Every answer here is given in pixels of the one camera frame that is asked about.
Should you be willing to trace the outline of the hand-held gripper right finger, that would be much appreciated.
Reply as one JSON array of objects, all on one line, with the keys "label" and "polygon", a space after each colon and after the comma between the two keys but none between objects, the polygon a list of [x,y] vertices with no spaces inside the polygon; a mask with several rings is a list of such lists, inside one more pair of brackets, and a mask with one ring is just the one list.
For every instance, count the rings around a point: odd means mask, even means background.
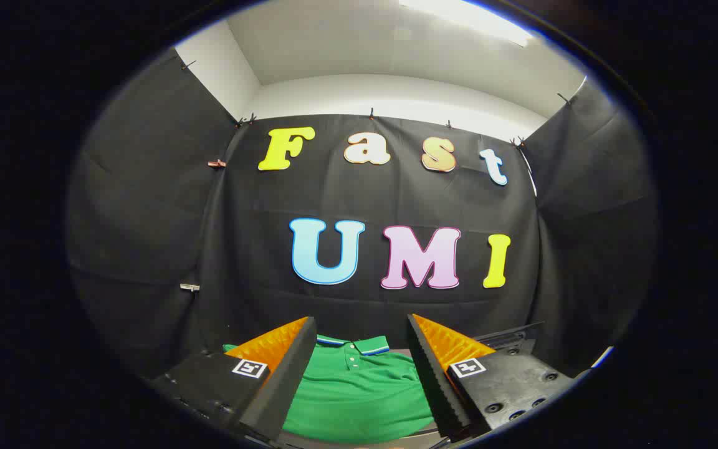
[{"label": "hand-held gripper right finger", "polygon": [[535,356],[539,323],[471,338],[416,314],[407,320],[408,348],[437,431],[452,442],[506,432],[576,384]]}]

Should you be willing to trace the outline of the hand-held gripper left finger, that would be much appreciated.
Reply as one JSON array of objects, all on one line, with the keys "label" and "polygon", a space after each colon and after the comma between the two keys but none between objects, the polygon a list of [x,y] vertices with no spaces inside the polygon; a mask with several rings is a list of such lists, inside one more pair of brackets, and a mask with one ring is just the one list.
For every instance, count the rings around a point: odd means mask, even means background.
[{"label": "hand-held gripper left finger", "polygon": [[229,437],[274,443],[317,341],[313,317],[296,319],[231,350],[205,350],[149,380],[188,415]]}]

